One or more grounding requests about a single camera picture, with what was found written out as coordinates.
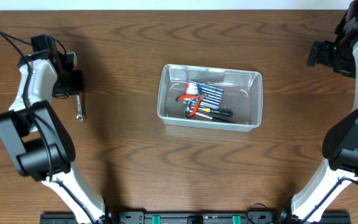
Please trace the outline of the precision screwdriver set case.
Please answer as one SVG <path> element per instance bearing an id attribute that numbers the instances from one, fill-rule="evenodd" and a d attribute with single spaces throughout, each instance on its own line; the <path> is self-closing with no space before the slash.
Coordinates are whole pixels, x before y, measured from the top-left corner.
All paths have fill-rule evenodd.
<path id="1" fill-rule="evenodd" d="M 208 108 L 218 109 L 223 99 L 224 90 L 204 83 L 196 81 L 187 81 L 184 94 L 185 95 L 199 95 L 205 93 L 206 98 L 201 102 Z"/>

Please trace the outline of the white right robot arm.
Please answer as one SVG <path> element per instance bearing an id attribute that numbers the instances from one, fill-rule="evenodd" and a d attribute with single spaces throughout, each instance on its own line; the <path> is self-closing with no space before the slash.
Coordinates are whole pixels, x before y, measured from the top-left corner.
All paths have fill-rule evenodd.
<path id="1" fill-rule="evenodd" d="M 352 111 L 325 135 L 323 161 L 306 186 L 280 210 L 275 223 L 339 223 L 344 215 L 325 215 L 351 183 L 358 184 L 358 1 L 352 1 L 335 29 L 334 42 L 314 42 L 307 61 L 333 68 L 356 81 Z"/>

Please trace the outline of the silver combination wrench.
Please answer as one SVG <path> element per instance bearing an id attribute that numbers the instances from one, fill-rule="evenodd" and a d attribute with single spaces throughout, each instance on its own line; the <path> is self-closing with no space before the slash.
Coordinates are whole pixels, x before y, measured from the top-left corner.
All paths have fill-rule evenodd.
<path id="1" fill-rule="evenodd" d="M 83 114 L 82 100 L 81 100 L 81 94 L 80 93 L 76 95 L 76 104 L 77 104 L 77 110 L 78 110 L 76 118 L 79 121 L 84 121 L 85 116 Z"/>

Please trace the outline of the yellow black screwdriver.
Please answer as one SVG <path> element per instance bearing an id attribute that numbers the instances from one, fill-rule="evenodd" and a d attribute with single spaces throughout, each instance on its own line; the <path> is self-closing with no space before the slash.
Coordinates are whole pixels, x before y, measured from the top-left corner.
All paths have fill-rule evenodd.
<path id="1" fill-rule="evenodd" d="M 233 112 L 231 110 L 215 110 L 215 109 L 211 109 L 211 108 L 198 108 L 198 111 L 209 113 L 209 114 L 215 114 L 215 115 L 223 116 L 223 117 L 232 117 L 233 116 Z"/>

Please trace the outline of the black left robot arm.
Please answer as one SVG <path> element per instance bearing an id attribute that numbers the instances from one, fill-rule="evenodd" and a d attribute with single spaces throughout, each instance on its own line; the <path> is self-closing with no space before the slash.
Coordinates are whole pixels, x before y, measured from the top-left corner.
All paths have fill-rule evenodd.
<path id="1" fill-rule="evenodd" d="M 75 164 L 75 147 L 54 112 L 53 98 L 75 96 L 77 119 L 83 120 L 82 72 L 74 52 L 59 51 L 49 35 L 31 37 L 32 53 L 21 55 L 21 81 L 8 111 L 0 114 L 0 138 L 17 172 L 52 189 L 72 210 L 76 223 L 110 223 L 105 201 Z"/>

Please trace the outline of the claw hammer black handle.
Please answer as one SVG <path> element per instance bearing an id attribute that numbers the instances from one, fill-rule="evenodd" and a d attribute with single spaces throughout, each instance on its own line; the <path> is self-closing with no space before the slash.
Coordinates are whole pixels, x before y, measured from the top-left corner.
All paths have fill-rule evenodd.
<path id="1" fill-rule="evenodd" d="M 192 112 L 194 106 L 187 106 L 185 109 L 185 117 L 186 117 L 186 113 L 187 112 Z M 223 116 L 218 116 L 215 114 L 209 114 L 209 113 L 205 113 L 205 112 L 197 112 L 194 116 L 199 116 L 201 118 L 205 118 L 211 121 L 217 121 L 217 122 L 222 122 L 222 123 L 230 123 L 230 121 L 228 121 L 226 118 L 230 118 L 230 117 L 223 117 Z"/>

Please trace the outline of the orange handled pliers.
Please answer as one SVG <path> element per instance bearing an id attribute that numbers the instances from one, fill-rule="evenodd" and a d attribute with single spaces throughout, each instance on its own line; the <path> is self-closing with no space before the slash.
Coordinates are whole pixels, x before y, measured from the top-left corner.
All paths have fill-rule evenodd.
<path id="1" fill-rule="evenodd" d="M 192 100 L 197 100 L 195 107 L 193 108 L 192 112 L 187 112 L 186 113 L 186 118 L 190 118 L 192 116 L 194 116 L 199 108 L 200 108 L 200 104 L 203 101 L 203 99 L 206 98 L 206 94 L 202 93 L 199 95 L 181 95 L 178 96 L 175 100 L 176 101 L 181 101 L 181 100 L 185 100 L 188 104 L 191 104 Z"/>

